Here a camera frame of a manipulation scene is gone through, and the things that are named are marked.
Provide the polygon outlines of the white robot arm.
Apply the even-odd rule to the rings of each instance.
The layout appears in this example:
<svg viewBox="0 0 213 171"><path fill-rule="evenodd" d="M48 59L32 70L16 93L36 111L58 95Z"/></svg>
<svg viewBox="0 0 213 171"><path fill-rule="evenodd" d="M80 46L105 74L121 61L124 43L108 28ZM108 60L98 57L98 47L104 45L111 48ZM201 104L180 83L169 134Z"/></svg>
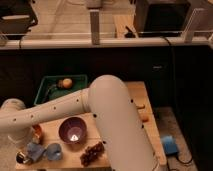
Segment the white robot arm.
<svg viewBox="0 0 213 171"><path fill-rule="evenodd" d="M137 107L122 80L96 78L88 88L28 108L8 99L0 108L0 132L17 138L35 124L91 113L113 171L161 171Z"/></svg>

